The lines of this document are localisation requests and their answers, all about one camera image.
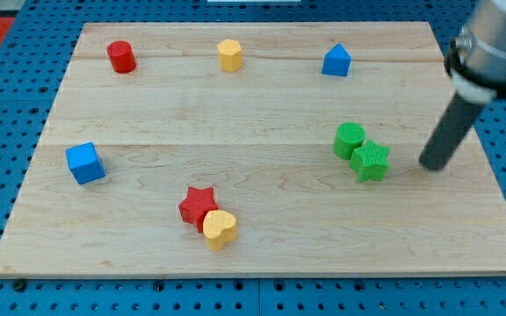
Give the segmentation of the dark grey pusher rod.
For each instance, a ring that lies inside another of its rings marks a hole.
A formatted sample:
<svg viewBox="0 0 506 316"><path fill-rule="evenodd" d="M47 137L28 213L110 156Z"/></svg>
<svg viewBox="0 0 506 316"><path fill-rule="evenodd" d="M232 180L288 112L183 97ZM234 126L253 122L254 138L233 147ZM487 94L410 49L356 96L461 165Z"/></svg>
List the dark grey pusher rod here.
<svg viewBox="0 0 506 316"><path fill-rule="evenodd" d="M444 169L483 108L484 104L469 102L455 93L419 156L420 164L427 170Z"/></svg>

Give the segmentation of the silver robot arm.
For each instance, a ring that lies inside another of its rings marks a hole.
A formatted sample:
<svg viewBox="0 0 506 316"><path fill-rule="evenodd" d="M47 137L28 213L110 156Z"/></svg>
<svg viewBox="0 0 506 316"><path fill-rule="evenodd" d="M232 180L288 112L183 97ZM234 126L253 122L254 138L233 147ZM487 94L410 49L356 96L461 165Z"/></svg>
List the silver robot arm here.
<svg viewBox="0 0 506 316"><path fill-rule="evenodd" d="M433 171L445 168L487 105L506 100L506 0L478 2L449 45L445 71L455 91L419 156Z"/></svg>

